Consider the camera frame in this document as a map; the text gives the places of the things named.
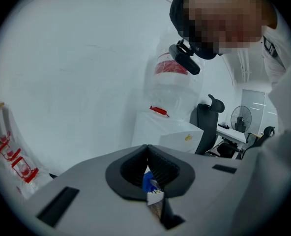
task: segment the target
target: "chair armrest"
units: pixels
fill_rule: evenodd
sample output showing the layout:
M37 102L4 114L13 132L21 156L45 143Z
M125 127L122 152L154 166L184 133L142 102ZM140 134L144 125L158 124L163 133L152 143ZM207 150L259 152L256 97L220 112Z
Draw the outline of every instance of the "chair armrest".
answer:
M248 133L248 136L247 136L247 139L246 139L246 143L248 143L248 138L249 138L249 135L252 135L253 133Z

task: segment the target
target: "chair headrest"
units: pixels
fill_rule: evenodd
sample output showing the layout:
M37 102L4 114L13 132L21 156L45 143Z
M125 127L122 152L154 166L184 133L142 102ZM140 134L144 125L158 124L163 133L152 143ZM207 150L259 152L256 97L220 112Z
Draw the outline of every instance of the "chair headrest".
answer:
M215 99L211 94L208 94L208 96L212 100L210 110L217 113L222 113L225 110L224 103L218 99Z
M274 129L275 127L267 127L264 129L263 131L263 135L264 136L270 136L270 134L272 133L272 135L274 136Z

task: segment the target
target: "blue object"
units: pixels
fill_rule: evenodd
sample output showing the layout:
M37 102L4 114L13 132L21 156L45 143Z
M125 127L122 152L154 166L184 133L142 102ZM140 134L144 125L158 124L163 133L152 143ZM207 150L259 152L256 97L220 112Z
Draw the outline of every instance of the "blue object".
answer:
M150 180L154 179L151 171L144 174L144 180L142 182L142 190L146 193L154 192L157 188L150 183Z

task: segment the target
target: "person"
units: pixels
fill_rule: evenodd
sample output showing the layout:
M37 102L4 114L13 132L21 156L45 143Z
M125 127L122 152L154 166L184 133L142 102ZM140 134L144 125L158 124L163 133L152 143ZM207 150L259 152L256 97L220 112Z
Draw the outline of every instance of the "person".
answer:
M181 37L211 53L264 38L269 98L283 127L261 147L247 151L258 155L228 234L250 232L280 208L291 190L291 31L268 0L174 0L170 17Z
M170 18L181 37L218 54L247 48L263 35L262 55L272 87L291 64L291 31L268 0L173 0Z

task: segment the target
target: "black cap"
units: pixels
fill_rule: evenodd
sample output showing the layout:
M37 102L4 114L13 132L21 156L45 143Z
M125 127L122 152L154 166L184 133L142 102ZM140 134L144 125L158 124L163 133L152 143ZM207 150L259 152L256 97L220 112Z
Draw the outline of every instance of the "black cap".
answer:
M189 41L190 38L195 39L195 36L190 35L189 20L184 18L184 0L173 0L170 10L171 22L175 26L179 36ZM203 59L213 59L216 54L213 49L201 48L201 43L190 43L195 54Z

